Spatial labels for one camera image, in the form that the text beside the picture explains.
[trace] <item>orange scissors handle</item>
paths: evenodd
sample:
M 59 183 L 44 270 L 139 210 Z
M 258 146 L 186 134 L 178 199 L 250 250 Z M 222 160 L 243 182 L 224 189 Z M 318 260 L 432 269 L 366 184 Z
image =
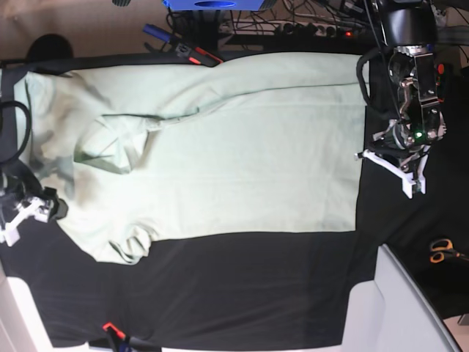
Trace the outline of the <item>orange scissors handle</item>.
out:
M 441 238 L 439 240 L 433 241 L 430 244 L 431 252 L 440 252 L 440 251 L 453 251 L 453 242 L 449 238 Z

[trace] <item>blue device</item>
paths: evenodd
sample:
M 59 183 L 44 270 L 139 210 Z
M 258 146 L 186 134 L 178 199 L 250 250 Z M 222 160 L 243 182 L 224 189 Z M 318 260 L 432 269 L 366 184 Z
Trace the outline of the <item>blue device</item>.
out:
M 276 0 L 163 0 L 163 4 L 173 11 L 187 10 L 247 10 L 270 9 Z

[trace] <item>scissors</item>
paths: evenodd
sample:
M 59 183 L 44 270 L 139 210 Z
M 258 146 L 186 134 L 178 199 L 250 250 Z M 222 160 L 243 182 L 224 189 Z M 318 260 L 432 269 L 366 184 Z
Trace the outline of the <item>scissors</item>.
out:
M 453 242 L 449 238 L 441 238 L 433 241 L 430 244 L 430 262 L 433 264 L 441 263 L 444 260 L 459 258 L 462 260 L 468 260 L 469 257 L 463 253 L 459 253 L 453 247 Z

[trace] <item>black cloth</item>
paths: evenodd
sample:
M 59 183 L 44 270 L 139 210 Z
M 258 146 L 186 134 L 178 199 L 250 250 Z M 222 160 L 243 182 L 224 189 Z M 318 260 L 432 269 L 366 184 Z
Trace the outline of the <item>black cloth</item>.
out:
M 4 82 L 22 70 L 4 75 Z M 371 71 L 372 100 L 386 106 L 389 92 L 381 67 L 373 63 Z M 423 256 L 431 238 L 468 233 L 469 216 L 460 207 L 469 195 L 463 182 L 467 167 L 460 166 L 465 151 L 454 141 L 465 133 L 458 127 L 465 109 L 461 93 L 456 90 L 443 110 L 449 132 L 429 158 L 427 195 L 407 199 L 398 178 L 364 161 L 354 232 L 161 241 L 153 243 L 148 258 L 129 267 L 96 263 L 56 224 L 27 221 L 17 244 L 0 246 L 4 270 L 29 285 L 55 346 L 100 339 L 101 326 L 110 320 L 130 335 L 169 348 L 268 351 L 339 345 L 350 289 L 373 278 L 379 245 L 394 245 L 420 274 L 432 270 Z M 368 111 L 366 136 L 382 128 Z M 460 239 L 467 246 L 464 236 Z

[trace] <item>black object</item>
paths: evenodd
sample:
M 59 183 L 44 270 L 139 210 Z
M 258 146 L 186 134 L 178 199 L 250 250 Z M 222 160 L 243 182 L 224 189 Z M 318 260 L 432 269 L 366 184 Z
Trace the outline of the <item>black object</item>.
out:
M 55 59 L 72 59 L 70 42 L 58 34 L 46 34 L 36 39 L 28 50 L 26 60 L 40 62 Z
M 119 7 L 125 7 L 130 4 L 130 0 L 112 0 L 112 3 Z
M 437 27 L 427 0 L 377 0 L 386 44 L 391 47 L 437 42 Z

